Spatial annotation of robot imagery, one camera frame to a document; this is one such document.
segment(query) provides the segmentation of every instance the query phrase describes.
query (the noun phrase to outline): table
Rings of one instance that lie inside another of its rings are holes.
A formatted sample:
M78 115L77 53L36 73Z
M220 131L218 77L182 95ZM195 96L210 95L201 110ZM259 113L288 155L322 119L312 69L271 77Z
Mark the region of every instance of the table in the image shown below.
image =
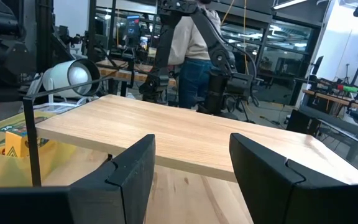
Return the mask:
M356 101L356 103L351 103L353 100L348 97L338 98L338 97L332 96L332 95L315 93L314 91L311 91L311 90L303 90L303 92L306 94L303 98L303 103L299 108L299 110L302 113L304 113L310 117L313 117L313 118L322 119L325 122L328 122L334 126L337 126L344 131L347 131L348 133L354 134L356 136L356 138L358 139L358 125L345 122L339 118L335 118L329 114L323 113L321 111L318 111L316 109L313 109L313 108L310 108L309 106L307 106L310 96L315 96L315 97L319 97L319 98L322 98L325 100L333 101L335 103L339 103L344 106L348 106L351 104L351 107L357 108L357 109L358 109L358 100ZM358 143L355 142L355 144L353 146L351 146L351 148L346 156L346 159L348 161L353 161L357 155L357 152L358 152Z
M241 133L346 184L358 170L312 136L108 95L36 124L38 137L117 155L146 134L156 138L156 164L235 182L229 136Z
M118 66L122 65L123 63L125 63L124 61L120 61L120 60L113 60L113 61ZM96 63L96 65L112 66L109 60L103 60L101 62ZM147 75L144 74L143 71L149 72L151 69L152 69L152 66L150 66L150 65L135 65L135 70L138 70L138 73L135 74L135 81L136 82L145 82L146 78L147 78ZM120 70L119 72L116 72L117 70L115 70L115 69L104 68L104 67L99 67L99 71L100 71L100 74L102 76L112 75L112 76L114 76L114 77L116 77L118 79L121 79L121 80L125 80L125 81L130 81L131 80L131 72L129 72L129 71ZM170 78L169 85L170 86L175 86L176 85L175 79Z
M43 186L66 186L99 167L107 153L79 148ZM237 184L155 166L145 216L149 224L253 224Z

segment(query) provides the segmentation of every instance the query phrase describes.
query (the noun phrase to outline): floor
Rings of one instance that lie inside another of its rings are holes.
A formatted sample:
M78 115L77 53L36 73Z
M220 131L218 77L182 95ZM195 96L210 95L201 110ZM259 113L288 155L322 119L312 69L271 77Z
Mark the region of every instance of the floor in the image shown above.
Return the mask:
M141 100L142 96L139 94L137 87L134 89L128 90L127 97L136 98ZM10 116L17 114L21 107L21 102L13 102L13 103L0 103L0 120L6 119ZM256 124L260 124L263 126L269 126L272 128L280 128L285 129L286 125L284 124L285 118L288 114L291 114L294 108L292 106L282 106L275 103L269 102L260 102L260 106L256 107L254 105L246 106L246 112L248 115L248 119L255 122ZM246 120L245 113L241 113L240 111L233 112L240 120ZM322 141L328 148L335 151L338 155L345 158L347 153L349 152L351 144L349 144L349 140L346 141L338 141L327 134L322 134L317 137L320 141ZM352 161L352 165L358 168L358 155L355 160Z

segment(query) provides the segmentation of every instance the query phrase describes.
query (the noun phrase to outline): black metal stand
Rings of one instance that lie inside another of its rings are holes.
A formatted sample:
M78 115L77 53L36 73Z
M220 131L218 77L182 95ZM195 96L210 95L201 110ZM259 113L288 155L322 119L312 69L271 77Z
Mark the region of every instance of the black metal stand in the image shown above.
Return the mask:
M23 98L24 118L25 118L25 125L27 128L27 136L29 142L31 178L32 178L32 185L34 187L41 186L41 172L40 172L40 162L39 162L39 155L38 155L37 129L35 128L35 121L34 121L33 100L38 97L47 96L49 94L54 94L65 90L71 90L73 88L78 88L80 86L85 86L89 84L95 85L97 83L101 83L105 81L108 82L108 87L109 87L108 93L112 93L114 89L113 88L110 89L110 86L114 86L114 79L113 77L106 77L91 82L81 83L78 85L72 85L63 88L58 88L55 90L36 93L34 95L25 96Z

